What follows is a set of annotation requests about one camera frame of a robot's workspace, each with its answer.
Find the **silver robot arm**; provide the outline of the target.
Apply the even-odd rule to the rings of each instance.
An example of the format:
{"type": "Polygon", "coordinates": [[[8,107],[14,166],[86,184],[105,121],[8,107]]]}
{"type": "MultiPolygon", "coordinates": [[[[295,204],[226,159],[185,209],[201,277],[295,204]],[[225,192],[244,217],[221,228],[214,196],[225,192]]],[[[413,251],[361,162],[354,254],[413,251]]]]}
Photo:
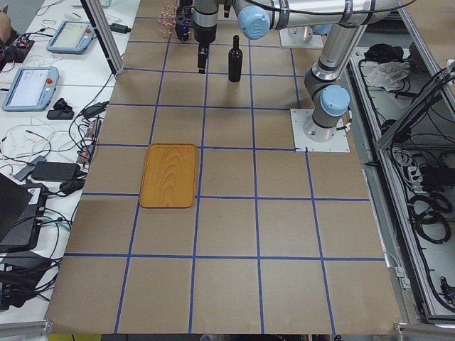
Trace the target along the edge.
{"type": "Polygon", "coordinates": [[[314,103],[314,111],[304,124],[304,133],[313,141],[331,140],[338,121],[348,111],[350,95],[338,80],[365,29],[365,25],[332,26],[317,62],[305,74],[304,84],[314,103]]]}
{"type": "MultiPolygon", "coordinates": [[[[204,73],[215,40],[221,1],[194,1],[191,23],[198,46],[198,70],[204,73]]],[[[381,20],[413,1],[226,1],[234,8],[243,35],[258,40],[272,30],[333,24],[357,28],[381,20]]]]}

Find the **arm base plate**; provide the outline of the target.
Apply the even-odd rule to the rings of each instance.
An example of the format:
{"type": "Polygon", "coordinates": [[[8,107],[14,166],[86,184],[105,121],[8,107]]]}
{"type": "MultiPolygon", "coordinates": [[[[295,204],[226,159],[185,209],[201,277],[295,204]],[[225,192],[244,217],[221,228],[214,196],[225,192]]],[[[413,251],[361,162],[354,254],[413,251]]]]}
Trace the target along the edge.
{"type": "Polygon", "coordinates": [[[310,26],[285,28],[279,31],[283,48],[322,49],[323,41],[310,26]]]}
{"type": "Polygon", "coordinates": [[[333,128],[321,128],[313,122],[312,109],[291,109],[294,148],[300,152],[349,153],[346,131],[339,119],[333,128]]]}

